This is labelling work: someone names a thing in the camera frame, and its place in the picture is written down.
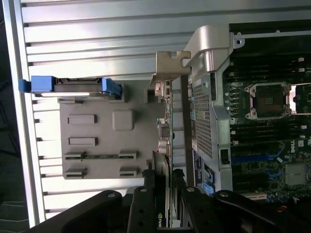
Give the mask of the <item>blue card latches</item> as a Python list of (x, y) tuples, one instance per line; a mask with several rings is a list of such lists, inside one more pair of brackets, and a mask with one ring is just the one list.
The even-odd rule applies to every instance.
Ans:
[(203, 181), (201, 187), (209, 196), (212, 196), (215, 193), (215, 175), (209, 168), (203, 170)]

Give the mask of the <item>white expansion slot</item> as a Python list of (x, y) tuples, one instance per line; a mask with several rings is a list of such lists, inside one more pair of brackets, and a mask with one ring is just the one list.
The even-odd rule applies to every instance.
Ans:
[(254, 200), (254, 201), (259, 201), (259, 200), (267, 200), (267, 194), (262, 191), (253, 191), (253, 192), (248, 192), (248, 193), (242, 193), (242, 196)]

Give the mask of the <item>green RAM stick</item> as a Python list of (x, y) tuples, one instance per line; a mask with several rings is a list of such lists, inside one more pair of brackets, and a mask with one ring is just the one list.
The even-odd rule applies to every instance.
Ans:
[(90, 154), (83, 154), (79, 157), (81, 160), (86, 159), (119, 159), (118, 154), (97, 154), (97, 155), (90, 155)]

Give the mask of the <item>blue expansion slot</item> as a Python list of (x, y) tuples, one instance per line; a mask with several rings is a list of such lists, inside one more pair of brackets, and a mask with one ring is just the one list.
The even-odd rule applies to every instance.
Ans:
[(241, 157), (233, 157), (231, 159), (231, 163), (249, 163), (249, 162), (259, 162), (259, 161), (270, 161), (277, 158), (279, 155), (256, 155), (256, 156), (241, 156)]

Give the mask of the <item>grey parts rack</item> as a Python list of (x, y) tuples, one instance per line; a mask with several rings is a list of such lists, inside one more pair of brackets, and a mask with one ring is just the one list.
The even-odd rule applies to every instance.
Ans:
[[(165, 113), (148, 81), (123, 81), (120, 100), (69, 99), (60, 104), (65, 179), (140, 178), (158, 148), (156, 121)], [(86, 159), (83, 154), (118, 154)]]

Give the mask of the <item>open black PC case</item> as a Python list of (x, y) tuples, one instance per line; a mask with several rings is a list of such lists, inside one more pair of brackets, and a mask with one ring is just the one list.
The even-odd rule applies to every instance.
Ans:
[(201, 187), (203, 170), (209, 168), (215, 175), (215, 193), (234, 191), (223, 72), (235, 58), (311, 55), (311, 20), (205, 25), (185, 49), (191, 53), (184, 65), (190, 68), (194, 182)]

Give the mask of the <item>green motherboard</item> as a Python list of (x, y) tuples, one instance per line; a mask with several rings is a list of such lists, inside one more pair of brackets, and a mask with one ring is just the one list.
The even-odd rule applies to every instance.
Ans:
[(223, 89), (233, 190), (311, 199), (311, 55), (231, 59)]

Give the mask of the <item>black RAM slot bank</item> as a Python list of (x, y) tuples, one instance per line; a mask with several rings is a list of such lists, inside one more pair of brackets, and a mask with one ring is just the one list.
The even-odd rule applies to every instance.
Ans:
[(304, 77), (308, 72), (311, 72), (311, 60), (295, 60), (275, 64), (229, 66), (227, 76), (238, 80), (291, 78)]
[(308, 138), (311, 124), (298, 121), (237, 124), (230, 126), (230, 136), (240, 144)]

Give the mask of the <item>CPU socket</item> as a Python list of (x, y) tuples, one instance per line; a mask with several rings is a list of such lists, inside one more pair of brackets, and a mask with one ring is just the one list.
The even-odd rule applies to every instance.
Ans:
[(256, 83), (244, 88), (249, 96), (249, 120), (274, 120), (291, 114), (290, 91), (286, 82)]

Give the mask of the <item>metal socket cover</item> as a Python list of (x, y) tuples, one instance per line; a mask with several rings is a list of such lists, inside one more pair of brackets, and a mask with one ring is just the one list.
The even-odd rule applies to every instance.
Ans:
[(311, 114), (311, 83), (295, 86), (295, 112)]

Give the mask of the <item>hard disk in blue carrier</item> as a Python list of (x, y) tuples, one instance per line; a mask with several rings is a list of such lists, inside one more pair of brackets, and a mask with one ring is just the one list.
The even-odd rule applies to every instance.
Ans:
[(32, 76), (30, 81), (19, 80), (18, 89), (36, 97), (101, 98), (120, 100), (122, 85), (110, 78), (57, 78), (54, 76)]

